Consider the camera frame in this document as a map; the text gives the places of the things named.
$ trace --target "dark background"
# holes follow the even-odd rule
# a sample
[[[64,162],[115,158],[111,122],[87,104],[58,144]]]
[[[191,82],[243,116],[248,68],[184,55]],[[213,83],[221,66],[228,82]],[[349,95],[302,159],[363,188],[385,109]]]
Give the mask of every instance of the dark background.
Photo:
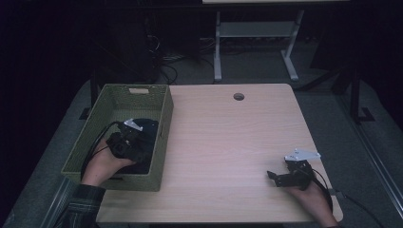
[[[335,9],[321,23],[315,22],[314,11],[308,11],[304,23],[309,26],[301,28],[301,34],[320,31],[316,35],[322,40],[313,67],[332,70],[353,62],[363,80],[376,90],[382,104],[403,128],[402,4],[390,0],[365,6]],[[74,95],[91,74],[95,72],[103,83],[155,80],[158,61],[151,61],[147,49],[142,48],[147,46],[144,37],[147,28],[142,26],[141,15],[133,19],[127,15],[136,11],[126,11],[119,17],[116,12],[100,8],[98,1],[78,4],[61,0],[4,0],[0,3],[0,224],[24,188]],[[199,36],[214,32],[204,29],[210,28],[207,23],[214,23],[214,16],[211,12],[198,15],[164,11],[157,15],[158,23],[153,29],[168,45],[197,55]],[[126,45],[127,34],[119,34],[129,28],[139,31],[130,36],[138,42]],[[184,31],[188,36],[179,36]],[[102,52],[93,39],[113,50],[126,64],[123,66]],[[136,55],[131,55],[132,59],[125,57],[131,52],[141,56],[143,62],[139,64]],[[103,63],[110,65],[99,68]],[[133,77],[133,70],[142,76]]]

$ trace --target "person's left hand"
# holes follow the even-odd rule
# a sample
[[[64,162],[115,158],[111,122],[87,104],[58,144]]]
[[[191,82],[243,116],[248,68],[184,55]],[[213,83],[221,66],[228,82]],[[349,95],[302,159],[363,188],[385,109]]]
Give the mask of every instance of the person's left hand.
[[[81,184],[100,186],[101,183],[111,178],[121,168],[136,163],[129,159],[118,159],[113,156],[109,147],[107,147],[105,139],[101,139],[95,151],[100,152],[92,158],[86,167]]]

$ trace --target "wooden table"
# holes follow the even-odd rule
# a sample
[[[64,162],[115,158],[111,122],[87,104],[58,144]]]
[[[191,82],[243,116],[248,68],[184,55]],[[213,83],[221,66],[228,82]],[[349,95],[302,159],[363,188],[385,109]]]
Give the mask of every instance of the wooden table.
[[[98,222],[312,220],[269,180],[284,156],[317,151],[288,85],[174,85],[160,192],[106,191]],[[244,95],[243,101],[234,99]],[[320,160],[310,161],[329,183]],[[335,197],[335,216],[342,212]]]

